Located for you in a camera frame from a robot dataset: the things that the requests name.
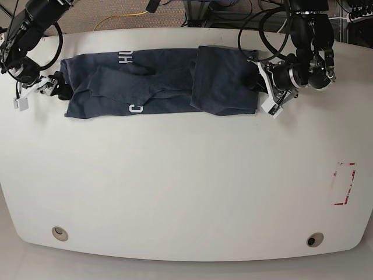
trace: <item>round cable hole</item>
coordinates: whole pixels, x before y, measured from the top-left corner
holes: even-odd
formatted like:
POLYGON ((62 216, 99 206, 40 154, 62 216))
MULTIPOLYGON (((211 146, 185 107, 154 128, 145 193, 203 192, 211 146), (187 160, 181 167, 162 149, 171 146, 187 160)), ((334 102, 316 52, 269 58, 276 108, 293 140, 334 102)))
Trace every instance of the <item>round cable hole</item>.
POLYGON ((311 248, 318 247, 324 240, 324 234, 318 232, 307 238, 307 246, 311 248))
POLYGON ((64 230, 63 228, 59 226, 55 226, 54 228, 52 228, 52 234, 57 240, 62 241, 62 242, 65 242, 69 239, 69 236, 66 230, 64 230))

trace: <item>white table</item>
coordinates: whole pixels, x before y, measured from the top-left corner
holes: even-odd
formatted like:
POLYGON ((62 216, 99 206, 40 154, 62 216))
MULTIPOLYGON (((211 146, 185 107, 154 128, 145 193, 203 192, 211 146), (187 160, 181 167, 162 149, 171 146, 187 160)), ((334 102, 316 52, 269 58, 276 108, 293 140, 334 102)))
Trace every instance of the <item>white table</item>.
MULTIPOLYGON (((268 36, 282 41, 280 34, 268 36)), ((242 42, 264 49, 256 32, 246 31, 242 42)), ((57 38, 45 38, 30 56, 43 65, 57 45, 57 38)), ((235 47, 237 31, 73 34, 65 36, 61 58, 198 45, 235 47)), ((373 52, 345 44, 334 49, 336 84, 325 92, 303 90, 276 120, 259 111, 83 121, 65 118, 67 103, 42 95, 20 113, 12 104, 15 83, 2 75, 0 183, 19 236, 84 253, 184 261, 355 247, 373 209, 373 52), (348 204, 335 205, 346 196, 352 169, 348 204), (68 232, 68 241, 53 237, 54 226, 68 232), (325 239, 310 248, 307 238, 316 232, 325 239)))

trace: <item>yellow cable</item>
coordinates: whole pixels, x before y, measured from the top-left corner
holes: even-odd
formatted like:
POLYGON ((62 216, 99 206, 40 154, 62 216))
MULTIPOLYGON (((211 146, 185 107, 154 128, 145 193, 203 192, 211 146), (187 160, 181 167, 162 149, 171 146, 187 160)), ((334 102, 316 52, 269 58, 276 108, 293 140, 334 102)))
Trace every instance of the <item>yellow cable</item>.
POLYGON ((105 18, 105 19, 103 19, 103 20, 101 20, 98 24, 96 24, 96 26, 94 27, 94 29, 93 29, 93 31, 96 31, 96 29, 98 28, 98 26, 100 25, 100 24, 102 24, 105 20, 108 20, 108 19, 112 19, 112 18, 120 18, 120 17, 122 17, 122 16, 140 16, 140 15, 145 15, 147 13, 147 11, 145 11, 145 12, 142 12, 142 13, 129 13, 129 14, 127 14, 127 15, 114 15, 114 16, 108 16, 107 18, 105 18))

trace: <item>white tabletop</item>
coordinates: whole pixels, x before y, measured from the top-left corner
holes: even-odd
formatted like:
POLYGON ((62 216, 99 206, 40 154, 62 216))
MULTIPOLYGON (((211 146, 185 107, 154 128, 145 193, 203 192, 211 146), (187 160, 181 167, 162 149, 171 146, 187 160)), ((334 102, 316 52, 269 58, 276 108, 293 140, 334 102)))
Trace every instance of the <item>white tabletop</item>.
MULTIPOLYGON (((60 58, 236 47, 237 33, 73 34, 65 36, 60 58)), ((282 41, 280 34, 268 36, 276 46, 282 41)), ((246 31, 242 43, 264 49, 254 31, 246 31)), ((30 56, 43 65, 57 45, 57 38, 45 38, 30 56)), ((12 104, 14 81, 1 76, 0 183, 19 236, 61 249, 155 260, 259 260, 353 248, 373 208, 373 52, 345 44, 334 49, 336 84, 325 92, 303 90, 276 120, 259 111, 84 121, 65 118, 67 102, 42 95, 32 96, 30 109, 20 113, 12 104), (335 205, 346 197, 354 169, 348 204, 335 205), (54 226, 69 240, 56 240, 54 226), (307 238, 316 232, 325 239, 309 248, 307 238)))

